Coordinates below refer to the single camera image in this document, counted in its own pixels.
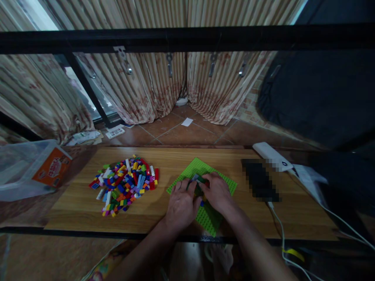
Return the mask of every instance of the hand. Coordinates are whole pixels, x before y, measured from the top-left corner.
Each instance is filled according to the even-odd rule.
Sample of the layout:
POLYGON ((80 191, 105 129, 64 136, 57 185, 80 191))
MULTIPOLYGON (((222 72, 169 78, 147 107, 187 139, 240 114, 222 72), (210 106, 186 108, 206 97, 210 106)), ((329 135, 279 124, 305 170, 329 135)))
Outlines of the hand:
POLYGON ((210 182, 210 188, 202 183, 200 183, 199 186, 214 209, 224 215, 225 211, 229 210, 230 206, 236 206, 236 203, 230 195, 227 183, 218 173, 212 172, 210 174, 205 174, 202 178, 210 182))
POLYGON ((186 190, 188 183, 189 179, 187 178, 182 182, 178 181, 172 188, 164 221, 167 230, 170 230, 173 234, 179 234, 192 223, 202 201, 201 197, 193 200, 196 181, 191 182, 189 189, 186 190))

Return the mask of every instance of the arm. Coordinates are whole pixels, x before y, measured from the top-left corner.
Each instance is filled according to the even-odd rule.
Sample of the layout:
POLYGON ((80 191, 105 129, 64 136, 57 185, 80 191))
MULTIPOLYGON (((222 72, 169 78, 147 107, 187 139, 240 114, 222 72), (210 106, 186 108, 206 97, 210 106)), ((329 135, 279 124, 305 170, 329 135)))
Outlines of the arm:
POLYGON ((210 181, 210 188, 204 184, 199 186, 212 207, 220 212, 232 227, 245 261, 257 280, 297 281, 292 271, 234 202, 227 183, 219 174, 206 174, 203 178, 210 181))
POLYGON ((108 275, 106 281, 132 280, 147 273, 163 258, 179 233, 195 219, 201 198, 193 200, 196 182, 189 185, 189 179, 177 182, 173 187, 167 213, 156 227, 135 249, 108 275))

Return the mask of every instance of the tiled floor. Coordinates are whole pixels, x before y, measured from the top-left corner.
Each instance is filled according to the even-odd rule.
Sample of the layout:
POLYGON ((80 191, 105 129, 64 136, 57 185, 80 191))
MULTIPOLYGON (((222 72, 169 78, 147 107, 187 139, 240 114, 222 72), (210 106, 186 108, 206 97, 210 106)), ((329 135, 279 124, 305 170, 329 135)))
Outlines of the tiled floor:
MULTIPOLYGON (((153 123, 136 125, 125 133, 103 142, 117 145, 252 145, 266 141, 275 147, 314 149, 312 146, 264 128, 231 120, 226 126, 214 125, 189 106, 153 123), (182 126, 192 118, 189 127, 182 126)), ((100 238, 48 237, 3 234, 0 236, 1 279, 80 280, 118 240, 100 238)))
POLYGON ((220 126, 207 121, 190 106, 175 107, 171 114, 155 120, 153 123, 135 125, 125 129, 125 133, 109 140, 105 144, 116 145, 253 145, 266 141, 274 147, 314 149, 307 143, 277 134, 268 129, 232 119, 228 125, 220 126), (189 127, 181 123, 186 118, 193 119, 189 127))

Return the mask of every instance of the pile of lego bricks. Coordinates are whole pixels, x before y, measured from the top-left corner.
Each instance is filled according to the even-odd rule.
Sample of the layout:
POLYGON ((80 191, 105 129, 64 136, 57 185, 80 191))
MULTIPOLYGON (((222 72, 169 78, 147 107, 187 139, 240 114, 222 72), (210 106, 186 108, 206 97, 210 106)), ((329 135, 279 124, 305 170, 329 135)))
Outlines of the pile of lego bricks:
POLYGON ((146 191, 154 190, 159 179, 159 169, 149 166, 146 161, 133 155, 131 159, 118 162, 114 167, 104 165, 105 170, 99 170, 94 181, 89 184, 92 189, 99 186, 97 200, 103 200, 105 207, 103 216, 115 217, 122 209, 127 211, 129 206, 146 191))

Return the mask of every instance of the green baseplate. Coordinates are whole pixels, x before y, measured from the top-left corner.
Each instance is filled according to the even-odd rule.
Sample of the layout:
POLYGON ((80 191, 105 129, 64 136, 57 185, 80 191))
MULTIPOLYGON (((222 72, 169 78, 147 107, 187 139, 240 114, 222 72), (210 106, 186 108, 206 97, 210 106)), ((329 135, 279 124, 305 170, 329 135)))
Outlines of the green baseplate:
MULTIPOLYGON (((236 190, 237 183, 232 181, 230 178, 224 176, 219 171, 215 170, 211 166, 207 165, 203 161, 198 158, 194 158, 194 160, 186 167, 186 169, 182 172, 182 174, 173 182, 173 184, 167 189, 167 192, 171 194, 172 187, 176 185, 178 181, 182 181, 185 178, 192 178, 195 174, 200 176, 217 172, 228 184, 230 194, 233 196, 234 191, 236 190)), ((223 216, 218 213, 208 201, 205 202, 204 206, 200 206, 198 210, 198 214, 195 220, 203 226, 205 230, 207 230, 213 237, 216 237, 216 232, 223 220, 223 216)))

